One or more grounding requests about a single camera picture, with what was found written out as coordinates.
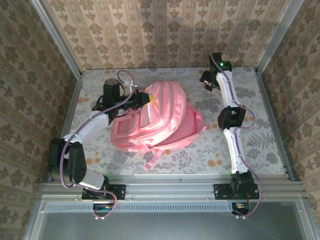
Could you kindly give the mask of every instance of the floral tablecloth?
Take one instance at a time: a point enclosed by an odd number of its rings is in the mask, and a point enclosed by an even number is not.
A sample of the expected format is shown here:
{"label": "floral tablecloth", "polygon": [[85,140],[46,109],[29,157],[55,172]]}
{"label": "floral tablecloth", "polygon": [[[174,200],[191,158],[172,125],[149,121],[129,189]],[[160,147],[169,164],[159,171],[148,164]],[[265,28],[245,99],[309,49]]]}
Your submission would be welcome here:
{"label": "floral tablecloth", "polygon": [[[192,103],[208,123],[208,128],[191,145],[165,150],[156,164],[145,170],[152,158],[146,154],[117,150],[110,139],[111,125],[85,150],[88,168],[101,174],[229,174],[231,160],[226,138],[218,128],[217,119],[222,110],[221,92],[203,88],[199,79],[207,68],[151,68],[130,69],[136,85],[146,88],[154,81],[178,81]],[[276,142],[252,67],[235,67],[233,83],[240,103],[253,110],[256,124],[250,130],[241,131],[241,140],[248,164],[258,174],[283,174]],[[115,70],[88,70],[83,75],[83,85],[78,98],[71,131],[84,122],[103,92],[106,79],[116,78]],[[249,125],[253,117],[247,112],[243,125]]]}

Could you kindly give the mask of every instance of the wall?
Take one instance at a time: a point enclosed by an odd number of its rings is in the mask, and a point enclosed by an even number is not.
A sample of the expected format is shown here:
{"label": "wall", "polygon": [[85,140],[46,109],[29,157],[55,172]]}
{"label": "wall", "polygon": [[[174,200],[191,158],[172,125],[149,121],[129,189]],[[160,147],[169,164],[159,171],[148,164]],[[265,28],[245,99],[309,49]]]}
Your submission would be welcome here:
{"label": "wall", "polygon": [[80,69],[256,66],[289,0],[42,0]]}
{"label": "wall", "polygon": [[320,1],[305,0],[264,71],[289,154],[320,225]]}
{"label": "wall", "polygon": [[75,78],[28,0],[0,0],[0,239],[25,232]]}

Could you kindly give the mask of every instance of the beige wallpaper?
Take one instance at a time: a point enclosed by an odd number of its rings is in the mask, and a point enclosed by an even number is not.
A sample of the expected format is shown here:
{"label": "beige wallpaper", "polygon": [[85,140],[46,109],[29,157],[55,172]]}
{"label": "beige wallpaper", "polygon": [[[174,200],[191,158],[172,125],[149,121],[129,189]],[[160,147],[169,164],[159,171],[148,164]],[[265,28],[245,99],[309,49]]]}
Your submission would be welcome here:
{"label": "beige wallpaper", "polygon": [[320,226],[320,4],[305,0],[273,55],[265,84]]}
{"label": "beige wallpaper", "polygon": [[76,79],[28,0],[0,0],[0,239],[24,235]]}
{"label": "beige wallpaper", "polygon": [[256,66],[289,0],[42,0],[79,67]]}

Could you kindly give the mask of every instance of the vent grille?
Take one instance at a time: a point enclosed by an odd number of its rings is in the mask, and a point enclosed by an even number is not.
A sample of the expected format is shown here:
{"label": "vent grille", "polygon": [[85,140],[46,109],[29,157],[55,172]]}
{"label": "vent grille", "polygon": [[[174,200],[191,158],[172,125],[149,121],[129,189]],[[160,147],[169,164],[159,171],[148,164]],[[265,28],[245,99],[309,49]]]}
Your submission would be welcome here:
{"label": "vent grille", "polygon": [[[51,202],[46,213],[91,213],[92,202]],[[223,213],[232,212],[231,202],[211,203],[118,203],[116,213]]]}

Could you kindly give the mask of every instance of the backpack strap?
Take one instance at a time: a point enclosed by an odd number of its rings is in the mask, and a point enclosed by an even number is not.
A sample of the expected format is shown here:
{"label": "backpack strap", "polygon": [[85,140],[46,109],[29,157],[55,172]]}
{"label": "backpack strap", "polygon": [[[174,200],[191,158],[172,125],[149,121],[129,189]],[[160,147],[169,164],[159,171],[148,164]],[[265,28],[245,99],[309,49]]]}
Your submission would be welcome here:
{"label": "backpack strap", "polygon": [[149,170],[155,163],[156,161],[160,158],[162,153],[165,151],[165,149],[160,148],[156,151],[156,153],[153,155],[153,158],[144,166],[145,169]]}

